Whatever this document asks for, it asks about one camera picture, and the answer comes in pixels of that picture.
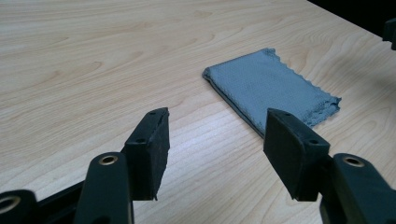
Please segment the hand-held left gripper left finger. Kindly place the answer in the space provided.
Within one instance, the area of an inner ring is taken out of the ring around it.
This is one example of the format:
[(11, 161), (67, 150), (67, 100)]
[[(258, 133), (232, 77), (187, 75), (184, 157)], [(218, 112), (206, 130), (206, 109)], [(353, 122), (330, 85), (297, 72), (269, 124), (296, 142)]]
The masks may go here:
[(169, 148), (168, 108), (149, 111), (135, 127), (121, 151), (128, 164), (132, 201), (157, 199)]

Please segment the grey cloth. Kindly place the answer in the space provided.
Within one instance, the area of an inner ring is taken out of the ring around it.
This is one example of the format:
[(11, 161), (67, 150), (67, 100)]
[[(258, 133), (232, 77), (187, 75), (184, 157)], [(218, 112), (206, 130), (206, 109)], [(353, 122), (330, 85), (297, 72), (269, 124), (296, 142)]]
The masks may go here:
[(338, 97), (288, 68), (274, 49), (209, 66), (203, 78), (259, 136), (265, 136), (269, 108), (290, 112), (310, 128), (340, 110)]

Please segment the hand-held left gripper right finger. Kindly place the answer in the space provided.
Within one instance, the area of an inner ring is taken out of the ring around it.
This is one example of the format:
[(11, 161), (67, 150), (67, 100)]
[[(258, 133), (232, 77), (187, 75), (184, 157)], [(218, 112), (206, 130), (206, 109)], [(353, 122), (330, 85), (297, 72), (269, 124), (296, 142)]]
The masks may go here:
[(292, 199), (314, 202), (330, 144), (291, 113), (269, 108), (263, 152)]

